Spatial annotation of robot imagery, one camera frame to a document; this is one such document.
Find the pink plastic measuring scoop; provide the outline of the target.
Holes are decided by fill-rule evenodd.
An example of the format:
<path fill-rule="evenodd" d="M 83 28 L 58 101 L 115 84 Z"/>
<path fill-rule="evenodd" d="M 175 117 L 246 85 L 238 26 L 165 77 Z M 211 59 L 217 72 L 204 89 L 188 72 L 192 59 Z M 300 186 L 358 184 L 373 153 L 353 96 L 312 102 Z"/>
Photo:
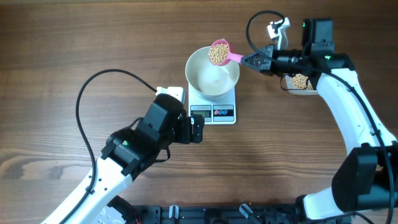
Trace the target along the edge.
<path fill-rule="evenodd" d="M 230 61 L 241 63 L 243 55 L 232 53 L 229 43 L 225 39 L 216 40 L 210 47 L 208 53 L 213 65 L 224 66 Z"/>

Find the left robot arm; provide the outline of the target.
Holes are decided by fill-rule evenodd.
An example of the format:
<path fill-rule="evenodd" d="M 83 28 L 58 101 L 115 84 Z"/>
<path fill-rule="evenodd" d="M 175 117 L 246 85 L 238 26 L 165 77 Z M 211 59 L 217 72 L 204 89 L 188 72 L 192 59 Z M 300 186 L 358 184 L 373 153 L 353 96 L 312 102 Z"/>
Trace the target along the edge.
<path fill-rule="evenodd" d="M 52 212 L 45 223 L 91 223 L 120 192 L 173 143 L 200 143 L 205 120 L 187 115 L 178 99 L 159 94 L 134 129 L 122 128 L 106 141 L 92 173 Z"/>

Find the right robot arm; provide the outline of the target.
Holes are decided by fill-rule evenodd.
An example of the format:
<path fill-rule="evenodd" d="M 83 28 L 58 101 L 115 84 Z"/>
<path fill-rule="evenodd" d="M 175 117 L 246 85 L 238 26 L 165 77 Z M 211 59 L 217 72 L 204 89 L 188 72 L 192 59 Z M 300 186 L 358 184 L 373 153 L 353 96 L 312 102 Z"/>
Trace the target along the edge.
<path fill-rule="evenodd" d="M 332 20 L 304 20 L 300 50 L 287 48 L 288 25 L 286 17 L 271 22 L 267 29 L 277 44 L 254 49 L 241 63 L 265 75 L 306 76 L 332 112 L 347 151 L 327 189 L 298 198 L 301 221 L 324 223 L 385 208 L 390 223 L 397 207 L 397 139 L 367 100 L 349 56 L 335 52 Z"/>

